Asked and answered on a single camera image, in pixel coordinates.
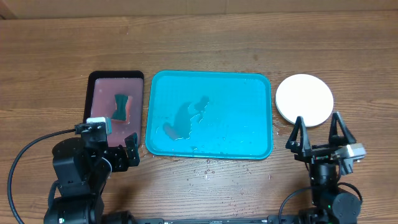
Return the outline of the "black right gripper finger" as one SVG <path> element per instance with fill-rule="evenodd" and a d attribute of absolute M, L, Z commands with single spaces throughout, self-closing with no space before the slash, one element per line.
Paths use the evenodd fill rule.
<path fill-rule="evenodd" d="M 293 131 L 285 145 L 286 149 L 296 154 L 309 154 L 311 144 L 306 125 L 302 116 L 298 116 L 294 124 Z"/>
<path fill-rule="evenodd" d="M 345 146 L 357 143 L 338 111 L 334 112 L 331 117 L 328 142 L 330 146 Z"/>

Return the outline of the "pink white plate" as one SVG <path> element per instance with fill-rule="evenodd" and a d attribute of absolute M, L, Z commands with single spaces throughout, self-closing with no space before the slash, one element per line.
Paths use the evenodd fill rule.
<path fill-rule="evenodd" d="M 334 97 L 328 85 L 308 74 L 287 77 L 275 93 L 275 105 L 281 116 L 294 124 L 301 116 L 307 127 L 322 124 L 331 115 Z"/>

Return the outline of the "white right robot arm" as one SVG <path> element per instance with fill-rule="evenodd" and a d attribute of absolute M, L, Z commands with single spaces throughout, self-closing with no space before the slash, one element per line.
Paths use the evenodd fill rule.
<path fill-rule="evenodd" d="M 300 210 L 292 223 L 357 223 L 363 197 L 353 184 L 341 182 L 344 175 L 353 173 L 354 163 L 365 158 L 364 146 L 357 142 L 339 112 L 332 114 L 328 143 L 310 144 L 304 119 L 296 119 L 285 145 L 294 159 L 304 162 L 310 186 L 291 193 L 281 204 L 279 223 L 286 203 L 307 190 L 312 194 L 312 208 Z"/>

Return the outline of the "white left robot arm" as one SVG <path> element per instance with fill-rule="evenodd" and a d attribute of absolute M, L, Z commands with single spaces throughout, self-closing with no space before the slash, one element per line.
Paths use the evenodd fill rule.
<path fill-rule="evenodd" d="M 57 180 L 50 189 L 44 223 L 137 222 L 129 211 L 103 213 L 101 195 L 111 173 L 125 172 L 140 163 L 137 134 L 124 141 L 125 145 L 109 147 L 105 131 L 84 131 L 54 146 Z"/>

